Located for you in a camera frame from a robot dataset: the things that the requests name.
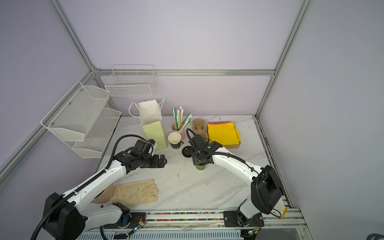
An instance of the marble table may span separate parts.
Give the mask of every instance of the marble table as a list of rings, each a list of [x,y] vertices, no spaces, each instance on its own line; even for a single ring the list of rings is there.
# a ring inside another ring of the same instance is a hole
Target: marble table
[[[194,116],[193,119],[195,118],[202,118],[207,122],[234,121],[242,140],[238,149],[230,151],[256,165],[264,167],[269,164],[252,115]],[[172,121],[172,116],[162,118],[166,137],[172,132],[170,128]],[[116,140],[126,134],[145,137],[139,118],[121,117],[99,169],[107,164]],[[116,153],[133,146],[136,141],[137,138],[134,137],[122,139]],[[147,179],[155,180],[159,189],[157,202],[139,204],[131,208],[132,210],[237,208],[250,195],[250,186],[221,166],[208,164],[205,170],[197,170],[192,158],[186,158],[181,154],[182,148],[189,145],[187,137],[183,142],[178,150],[172,149],[168,143],[168,148],[155,151],[155,154],[164,154],[168,160],[164,168],[136,169],[114,183],[117,185]]]

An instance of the paper bag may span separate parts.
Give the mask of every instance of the paper bag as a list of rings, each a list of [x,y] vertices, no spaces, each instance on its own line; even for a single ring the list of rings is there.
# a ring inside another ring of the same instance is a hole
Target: paper bag
[[[140,118],[141,128],[143,129],[146,138],[155,140],[155,150],[168,147],[161,123],[161,107],[163,106],[164,100],[165,98],[160,102],[161,106],[156,100],[141,102],[139,103],[139,106],[137,106],[135,102],[132,102],[128,109],[128,112],[132,117]],[[131,114],[130,109],[132,104],[135,104],[135,106],[139,109],[139,116]]]

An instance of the black cup lid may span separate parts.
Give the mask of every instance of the black cup lid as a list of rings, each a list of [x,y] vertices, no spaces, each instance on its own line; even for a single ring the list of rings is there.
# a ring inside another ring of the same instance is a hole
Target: black cup lid
[[[184,157],[192,157],[192,152],[193,152],[193,147],[192,146],[186,146],[183,148],[181,153],[183,154]]]

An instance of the bag handle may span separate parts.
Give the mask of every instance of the bag handle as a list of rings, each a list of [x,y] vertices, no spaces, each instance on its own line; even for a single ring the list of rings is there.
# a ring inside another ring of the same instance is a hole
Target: bag handle
[[[161,103],[161,106],[160,106],[160,103],[159,103],[160,111],[161,111],[161,108],[163,107],[163,104],[164,104],[164,100],[165,100],[165,99],[166,99],[166,98],[164,98],[163,101],[160,102],[160,103]]]
[[[129,114],[132,116],[132,117],[135,117],[135,118],[140,118],[139,116],[134,116],[134,115],[132,115],[131,114],[131,111],[130,111],[130,109],[131,109],[131,106],[132,106],[132,104],[135,104],[136,105],[136,103],[135,102],[132,102],[131,103],[131,105],[129,106],[129,108],[128,108],[128,112],[129,112]]]

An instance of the pink cup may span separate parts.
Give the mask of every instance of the pink cup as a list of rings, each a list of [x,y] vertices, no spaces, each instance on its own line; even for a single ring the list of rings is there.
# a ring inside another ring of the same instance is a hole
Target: pink cup
[[[172,125],[170,126],[171,129],[172,129],[172,132],[178,132],[180,133],[181,135],[181,141],[183,141],[183,139],[185,138],[185,128],[183,128],[181,131],[176,131],[175,130],[175,123],[172,123]]]

